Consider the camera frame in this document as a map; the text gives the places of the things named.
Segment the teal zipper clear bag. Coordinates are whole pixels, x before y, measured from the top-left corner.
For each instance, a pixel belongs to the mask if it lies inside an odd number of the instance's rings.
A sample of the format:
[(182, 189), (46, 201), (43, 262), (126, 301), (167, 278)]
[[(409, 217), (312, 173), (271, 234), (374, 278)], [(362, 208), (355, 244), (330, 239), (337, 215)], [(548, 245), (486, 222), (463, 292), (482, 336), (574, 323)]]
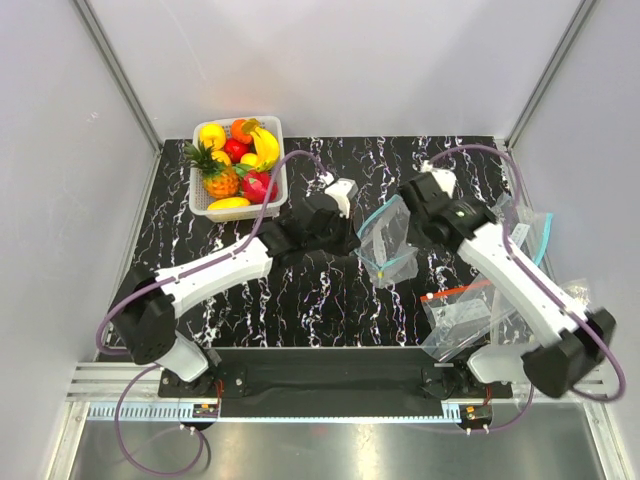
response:
[(355, 250), (372, 285), (384, 289), (418, 275), (416, 247), (407, 241), (410, 212), (399, 195), (374, 211), (357, 232)]

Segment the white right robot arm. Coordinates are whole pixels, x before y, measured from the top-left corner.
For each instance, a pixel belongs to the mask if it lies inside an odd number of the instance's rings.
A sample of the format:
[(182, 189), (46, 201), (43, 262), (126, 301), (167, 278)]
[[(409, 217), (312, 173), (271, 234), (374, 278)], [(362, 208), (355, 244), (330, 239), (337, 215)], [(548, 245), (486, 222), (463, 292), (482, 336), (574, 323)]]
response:
[(475, 267), (520, 314), (532, 330), (533, 346), (486, 345), (454, 371), (454, 384), (476, 396), (494, 382), (529, 381), (558, 399), (604, 360), (616, 321), (601, 308), (591, 311), (568, 296), (508, 237), (486, 204), (454, 199), (455, 177), (422, 173), (398, 190), (410, 213), (409, 240), (441, 246)]

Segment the red zipper clear bag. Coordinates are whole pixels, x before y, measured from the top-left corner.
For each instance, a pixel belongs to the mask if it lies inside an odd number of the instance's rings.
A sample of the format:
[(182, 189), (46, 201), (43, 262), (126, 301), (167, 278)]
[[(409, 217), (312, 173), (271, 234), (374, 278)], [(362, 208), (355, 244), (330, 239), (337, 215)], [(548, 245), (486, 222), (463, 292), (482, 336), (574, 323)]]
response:
[(489, 280), (421, 297), (430, 333), (422, 349), (438, 362), (453, 359), (474, 345), (515, 345), (529, 330), (515, 307)]

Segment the bag of round silver items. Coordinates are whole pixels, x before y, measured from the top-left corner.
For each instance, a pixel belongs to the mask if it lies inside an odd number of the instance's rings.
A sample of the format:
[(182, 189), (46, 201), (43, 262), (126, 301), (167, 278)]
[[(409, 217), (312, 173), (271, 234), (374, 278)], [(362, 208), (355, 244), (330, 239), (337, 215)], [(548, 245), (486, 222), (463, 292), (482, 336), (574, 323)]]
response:
[(583, 323), (587, 323), (592, 314), (599, 310), (592, 302), (590, 285), (585, 278), (565, 282), (560, 285), (560, 288), (567, 297), (572, 298), (572, 300), (562, 301), (563, 307), (560, 311), (563, 314), (569, 315), (574, 312)]

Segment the black marble pattern mat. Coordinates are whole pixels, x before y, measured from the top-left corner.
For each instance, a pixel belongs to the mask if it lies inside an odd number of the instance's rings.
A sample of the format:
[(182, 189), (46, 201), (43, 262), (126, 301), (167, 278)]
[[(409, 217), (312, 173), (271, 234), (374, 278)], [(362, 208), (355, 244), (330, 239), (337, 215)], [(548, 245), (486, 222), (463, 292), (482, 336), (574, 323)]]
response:
[[(354, 211), (363, 222), (437, 158), (457, 178), (456, 191), (494, 204), (509, 188), (490, 137), (392, 136), (288, 138), (290, 204), (320, 189), (319, 166), (355, 180)], [(151, 269), (194, 260), (246, 235), (247, 221), (214, 223), (194, 215), (188, 201), (189, 171), (180, 140), (165, 143), (133, 253), (133, 263)], [(191, 309), (180, 332), (206, 348), (413, 346), (430, 328), (424, 295), (470, 283), (475, 271), (439, 249), (417, 257), (413, 279), (375, 288), (359, 259), (321, 252), (265, 279), (236, 286)]]

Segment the toy dragon fruit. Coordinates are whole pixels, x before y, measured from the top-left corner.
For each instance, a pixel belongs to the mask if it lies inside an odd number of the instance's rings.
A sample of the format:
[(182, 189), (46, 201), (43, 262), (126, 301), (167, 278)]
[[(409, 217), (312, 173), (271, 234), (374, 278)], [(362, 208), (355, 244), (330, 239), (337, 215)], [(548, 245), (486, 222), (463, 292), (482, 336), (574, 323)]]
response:
[(236, 164), (234, 170), (240, 178), (242, 195), (252, 204), (261, 204), (266, 198), (270, 175), (241, 163)]

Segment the yellow toy lemon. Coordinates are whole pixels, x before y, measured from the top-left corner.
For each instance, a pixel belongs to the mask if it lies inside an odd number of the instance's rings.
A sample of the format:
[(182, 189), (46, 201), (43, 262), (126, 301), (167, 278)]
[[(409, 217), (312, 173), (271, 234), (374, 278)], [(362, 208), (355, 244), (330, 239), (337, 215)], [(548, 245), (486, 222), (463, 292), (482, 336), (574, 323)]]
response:
[(250, 168), (256, 168), (260, 164), (260, 159), (255, 153), (246, 153), (241, 157), (240, 163)]

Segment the toy pineapple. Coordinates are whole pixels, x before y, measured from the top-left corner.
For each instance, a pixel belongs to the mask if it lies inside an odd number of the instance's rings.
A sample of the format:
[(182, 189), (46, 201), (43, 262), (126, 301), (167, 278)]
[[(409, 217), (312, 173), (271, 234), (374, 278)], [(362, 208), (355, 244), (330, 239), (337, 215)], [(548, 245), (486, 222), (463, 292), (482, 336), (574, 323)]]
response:
[(234, 197), (240, 190), (240, 179), (230, 162), (214, 157), (212, 146), (202, 141), (186, 142), (184, 154), (189, 166), (200, 172), (202, 185), (215, 200)]

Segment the red toy apple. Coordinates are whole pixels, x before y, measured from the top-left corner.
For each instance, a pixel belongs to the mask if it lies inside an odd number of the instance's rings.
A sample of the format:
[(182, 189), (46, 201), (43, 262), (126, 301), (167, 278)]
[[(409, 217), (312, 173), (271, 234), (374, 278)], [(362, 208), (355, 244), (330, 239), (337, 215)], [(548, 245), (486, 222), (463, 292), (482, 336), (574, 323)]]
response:
[(233, 164), (239, 163), (245, 154), (251, 152), (251, 148), (248, 144), (242, 143), (234, 138), (226, 140), (223, 150), (229, 156)]

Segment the white plastic fruit basket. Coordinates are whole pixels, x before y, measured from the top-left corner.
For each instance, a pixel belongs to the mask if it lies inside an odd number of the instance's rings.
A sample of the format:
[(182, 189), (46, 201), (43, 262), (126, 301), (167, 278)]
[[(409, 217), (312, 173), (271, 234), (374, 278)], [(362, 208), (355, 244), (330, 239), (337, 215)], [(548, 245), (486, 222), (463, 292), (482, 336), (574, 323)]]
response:
[[(230, 127), (236, 119), (248, 120), (251, 118), (255, 118), (260, 123), (260, 127), (266, 129), (277, 138), (280, 144), (280, 158), (278, 161), (282, 160), (284, 158), (284, 140), (283, 140), (283, 134), (282, 134), (282, 126), (281, 126), (280, 120), (274, 116), (257, 116), (257, 117), (222, 119), (222, 120), (204, 122), (195, 127), (194, 133), (193, 133), (193, 139), (190, 142), (196, 144), (199, 141), (200, 128), (206, 123), (217, 123), (221, 125), (226, 131), (227, 139), (229, 139), (229, 138), (232, 138), (230, 133)], [(249, 146), (251, 148), (250, 153), (256, 154), (254, 144), (252, 143)], [(223, 149), (214, 150), (214, 157), (219, 160), (225, 160), (226, 162), (230, 162), (233, 168), (235, 167), (236, 164), (238, 164), (238, 163), (233, 164), (229, 156), (224, 152)], [(287, 199), (287, 196), (288, 196), (288, 182), (287, 182), (286, 169), (284, 167), (277, 168), (276, 164), (271, 170), (266, 171), (271, 177), (271, 181), (269, 183), (266, 198), (265, 198), (265, 200), (268, 201), (267, 208), (265, 211), (265, 214), (267, 216), (277, 215), (280, 211), (280, 207), (284, 205), (285, 200)], [(195, 168), (190, 167), (189, 180), (190, 180), (189, 207), (191, 212), (196, 216), (204, 217), (212, 222), (224, 223), (224, 222), (231, 222), (231, 221), (238, 221), (238, 220), (254, 219), (258, 216), (260, 212), (262, 203), (261, 204), (251, 203), (250, 206), (244, 207), (244, 208), (208, 211), (207, 207), (216, 200), (212, 198), (204, 189), (202, 185), (200, 172)], [(239, 196), (244, 197), (240, 190), (239, 190), (239, 193), (234, 197), (239, 197)]]

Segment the orange toy tangerine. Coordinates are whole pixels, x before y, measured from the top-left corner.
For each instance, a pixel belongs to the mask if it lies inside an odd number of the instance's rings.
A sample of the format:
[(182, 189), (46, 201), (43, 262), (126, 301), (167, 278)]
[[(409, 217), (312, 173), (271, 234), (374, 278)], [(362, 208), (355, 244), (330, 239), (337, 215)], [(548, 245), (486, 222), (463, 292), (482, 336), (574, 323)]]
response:
[(234, 140), (245, 145), (251, 145), (259, 126), (260, 123), (255, 118), (248, 120), (236, 119), (230, 127), (230, 133)]

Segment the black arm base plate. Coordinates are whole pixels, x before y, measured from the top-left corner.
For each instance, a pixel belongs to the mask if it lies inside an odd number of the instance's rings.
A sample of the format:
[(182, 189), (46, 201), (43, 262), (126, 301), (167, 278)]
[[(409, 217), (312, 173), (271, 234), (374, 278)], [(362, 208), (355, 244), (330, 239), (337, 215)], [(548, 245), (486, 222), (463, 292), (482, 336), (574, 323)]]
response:
[(460, 360), (438, 363), (419, 347), (220, 348), (219, 361), (187, 383), (161, 375), (164, 398), (220, 399), (231, 418), (429, 417), (445, 402), (509, 399)]

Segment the aluminium frame post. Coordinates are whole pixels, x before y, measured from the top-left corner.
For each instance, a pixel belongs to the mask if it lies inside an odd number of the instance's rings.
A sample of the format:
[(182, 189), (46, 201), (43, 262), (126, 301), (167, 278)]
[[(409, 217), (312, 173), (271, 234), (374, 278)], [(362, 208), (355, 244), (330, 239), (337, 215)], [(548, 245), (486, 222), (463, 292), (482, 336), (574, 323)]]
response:
[(135, 92), (135, 89), (121, 64), (92, 3), (87, 0), (71, 0), (70, 4), (79, 15), (84, 28), (96, 46), (104, 65), (114, 80), (123, 100), (127, 104), (145, 139), (151, 146), (153, 152), (155, 154), (159, 154), (162, 150), (164, 141), (160, 138), (154, 128), (150, 117), (146, 113), (139, 99), (139, 96)]
[(578, 3), (514, 126), (504, 139), (504, 145), (508, 150), (512, 150), (522, 137), (555, 77), (559, 73), (564, 61), (598, 5), (598, 0), (581, 0)]

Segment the aluminium front rail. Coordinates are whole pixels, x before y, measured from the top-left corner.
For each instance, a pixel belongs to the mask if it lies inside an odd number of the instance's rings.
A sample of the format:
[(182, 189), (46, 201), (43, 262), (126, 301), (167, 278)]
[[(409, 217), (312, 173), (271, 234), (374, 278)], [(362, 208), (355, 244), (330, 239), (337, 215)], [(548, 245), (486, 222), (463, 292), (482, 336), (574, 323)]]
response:
[[(195, 390), (189, 390), (186, 387), (178, 388), (177, 393), (172, 393), (171, 388), (174, 385), (171, 384), (170, 375), (165, 372), (162, 367), (152, 368), (151, 372), (148, 372), (138, 380), (134, 381), (134, 377), (143, 373), (147, 367), (137, 366), (132, 363), (113, 363), (113, 362), (98, 362), (98, 363), (80, 363), (76, 366), (71, 385), (67, 393), (68, 401), (116, 401), (119, 396), (124, 392), (125, 387), (133, 382), (130, 389), (130, 393), (126, 395), (132, 395), (131, 398), (144, 401), (161, 401), (155, 400), (158, 398), (169, 398), (184, 400), (180, 401), (195, 401), (202, 400), (204, 403), (213, 402), (218, 390), (221, 388), (223, 397), (230, 397), (232, 392), (231, 387), (236, 387), (231, 380), (231, 386), (227, 387), (223, 381), (222, 387), (216, 387), (213, 383), (210, 385), (209, 390), (205, 393), (196, 393)], [(604, 372), (598, 368), (595, 373), (587, 375), (586, 379), (579, 383), (578, 389), (589, 394), (593, 394), (596, 397), (604, 398), (608, 393), (608, 386), (604, 382)], [(497, 383), (491, 387), (492, 398), (494, 399), (513, 399), (517, 402), (524, 402), (529, 386), (525, 383), (507, 384)]]

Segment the left aluminium frame post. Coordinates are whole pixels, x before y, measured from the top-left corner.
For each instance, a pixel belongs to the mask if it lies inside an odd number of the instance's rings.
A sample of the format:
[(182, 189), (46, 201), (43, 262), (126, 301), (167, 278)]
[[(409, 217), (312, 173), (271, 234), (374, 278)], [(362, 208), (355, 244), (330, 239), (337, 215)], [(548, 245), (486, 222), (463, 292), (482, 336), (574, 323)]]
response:
[(160, 138), (154, 128), (150, 117), (146, 113), (139, 99), (139, 96), (135, 92), (135, 89), (121, 64), (92, 3), (87, 0), (71, 0), (70, 4), (79, 15), (84, 28), (96, 46), (104, 65), (114, 80), (123, 100), (127, 104), (145, 139), (151, 146), (153, 152), (155, 154), (159, 154), (162, 150), (164, 141)]

